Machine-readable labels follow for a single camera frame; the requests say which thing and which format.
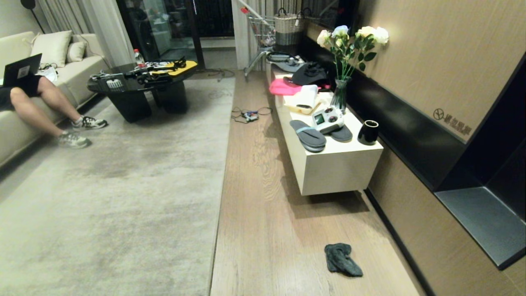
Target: white rose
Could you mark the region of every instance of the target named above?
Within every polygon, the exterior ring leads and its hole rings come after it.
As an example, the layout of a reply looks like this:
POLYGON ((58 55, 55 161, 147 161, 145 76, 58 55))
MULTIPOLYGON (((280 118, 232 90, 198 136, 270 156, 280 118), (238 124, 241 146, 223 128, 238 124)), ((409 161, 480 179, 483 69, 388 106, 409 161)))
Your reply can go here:
POLYGON ((361 29, 356 32, 356 37, 363 36, 364 38, 369 36, 370 34, 374 34, 375 28, 371 26, 362 27, 361 29))
POLYGON ((379 44, 385 44, 389 41, 389 33, 382 27, 376 28, 372 34, 375 37, 375 41, 379 44))
POLYGON ((348 31, 349 31, 349 28, 347 26, 338 26, 334 29, 334 31, 332 31, 331 37, 332 38, 343 37, 347 35, 348 31))
POLYGON ((318 39, 316 39, 316 42, 321 46, 325 46, 325 42, 329 38, 330 33, 327 30, 321 30, 320 35, 318 35, 318 39))

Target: water bottle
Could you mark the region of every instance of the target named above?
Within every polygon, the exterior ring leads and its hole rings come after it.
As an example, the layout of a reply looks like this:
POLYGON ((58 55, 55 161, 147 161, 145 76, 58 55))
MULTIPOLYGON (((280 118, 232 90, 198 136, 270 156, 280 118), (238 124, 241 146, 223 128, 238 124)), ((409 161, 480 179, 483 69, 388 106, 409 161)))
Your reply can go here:
POLYGON ((135 63, 141 72, 146 70, 146 63, 144 62, 143 55, 140 54, 138 49, 133 50, 135 52, 135 63))

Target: wooden floor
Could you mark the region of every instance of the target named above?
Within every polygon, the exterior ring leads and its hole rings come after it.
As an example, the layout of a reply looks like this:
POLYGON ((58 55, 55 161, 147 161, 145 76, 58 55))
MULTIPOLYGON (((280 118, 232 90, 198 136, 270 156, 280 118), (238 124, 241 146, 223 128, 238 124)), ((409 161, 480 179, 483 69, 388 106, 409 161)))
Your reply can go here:
MULTIPOLYGON (((234 107, 273 107, 263 72, 237 72, 234 107)), ((277 114, 232 122, 210 295, 424 295, 363 192, 301 196, 277 114), (362 278, 327 270, 348 243, 362 278)))

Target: floor lamp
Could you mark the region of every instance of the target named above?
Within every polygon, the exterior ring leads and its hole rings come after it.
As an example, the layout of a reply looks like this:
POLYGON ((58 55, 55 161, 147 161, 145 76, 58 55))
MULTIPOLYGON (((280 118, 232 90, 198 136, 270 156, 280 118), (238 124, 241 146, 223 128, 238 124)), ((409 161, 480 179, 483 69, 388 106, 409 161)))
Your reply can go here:
POLYGON ((36 22, 38 23, 38 26, 40 27, 40 30, 42 30, 42 33, 46 34, 46 32, 44 32, 44 29, 42 29, 42 25, 40 24, 40 22, 36 18, 35 13, 33 12, 33 9, 36 6, 35 0, 20 0, 20 2, 22 3, 22 6, 24 6, 25 8, 27 8, 27 9, 29 9, 31 11, 31 13, 35 17, 36 22))

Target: logo on wall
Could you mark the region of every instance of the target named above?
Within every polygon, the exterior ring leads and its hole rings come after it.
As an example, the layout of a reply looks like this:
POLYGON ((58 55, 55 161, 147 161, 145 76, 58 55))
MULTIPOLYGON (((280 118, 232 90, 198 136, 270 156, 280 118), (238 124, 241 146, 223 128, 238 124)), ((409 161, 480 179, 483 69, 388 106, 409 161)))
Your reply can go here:
POLYGON ((469 135, 471 133, 471 127, 468 125, 465 125, 463 122, 459 121, 458 119, 454 118, 451 114, 444 115, 444 110, 441 108, 435 109, 433 112, 433 118, 436 120, 444 120, 444 123, 452 127, 455 131, 463 134, 463 135, 469 135))

